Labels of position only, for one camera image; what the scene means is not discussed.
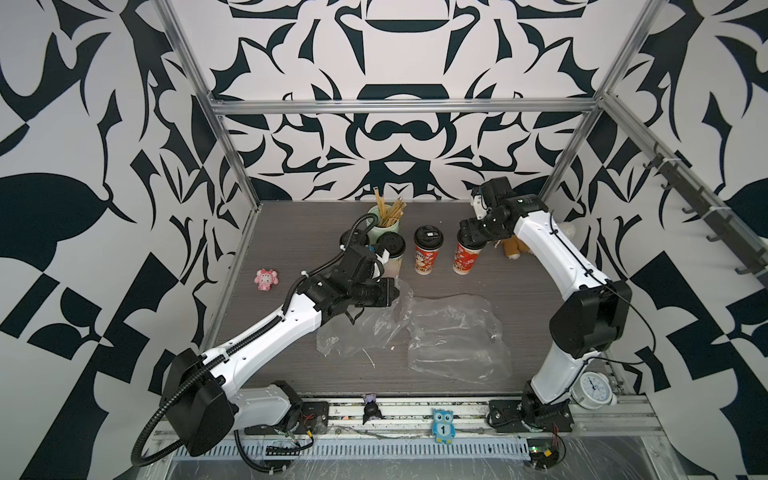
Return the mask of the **clear plastic carrier bag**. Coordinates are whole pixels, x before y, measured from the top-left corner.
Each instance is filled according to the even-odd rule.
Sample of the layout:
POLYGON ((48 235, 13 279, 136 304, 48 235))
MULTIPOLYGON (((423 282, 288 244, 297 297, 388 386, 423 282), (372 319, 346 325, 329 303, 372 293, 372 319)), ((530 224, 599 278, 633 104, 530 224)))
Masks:
POLYGON ((413 289, 402 279, 395 282, 400 294, 390 307, 366 309, 354 324, 345 315, 332 318, 316 334, 317 350, 328 357, 351 357, 372 348, 385 348, 411 320, 413 289))

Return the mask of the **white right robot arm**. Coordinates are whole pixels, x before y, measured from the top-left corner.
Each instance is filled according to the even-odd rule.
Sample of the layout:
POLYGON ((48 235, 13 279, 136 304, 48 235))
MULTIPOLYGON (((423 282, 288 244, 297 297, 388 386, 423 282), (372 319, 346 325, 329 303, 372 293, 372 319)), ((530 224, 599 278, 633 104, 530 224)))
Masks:
POLYGON ((466 246, 516 238, 539 260, 563 303, 549 322, 551 348, 528 383, 522 411, 533 415, 569 400, 585 409, 613 405, 606 375, 589 370, 624 333, 632 292, 589 262, 535 194, 519 195, 508 179, 494 178, 471 191, 473 217, 459 224, 466 246))

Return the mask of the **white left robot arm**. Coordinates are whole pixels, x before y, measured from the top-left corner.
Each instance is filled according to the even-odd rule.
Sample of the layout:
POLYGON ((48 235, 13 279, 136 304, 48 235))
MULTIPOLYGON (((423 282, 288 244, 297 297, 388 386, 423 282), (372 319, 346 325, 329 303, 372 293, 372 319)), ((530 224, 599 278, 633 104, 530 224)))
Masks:
POLYGON ((303 272, 283 304, 240 335, 201 354, 187 349, 177 355, 159 407, 132 447, 132 464, 153 464, 179 448, 199 456, 239 429, 292 430, 301 401, 286 383, 253 394, 242 387, 280 352, 349 308, 391 306, 399 291, 384 274, 389 259, 382 246, 340 247, 331 261, 303 272))

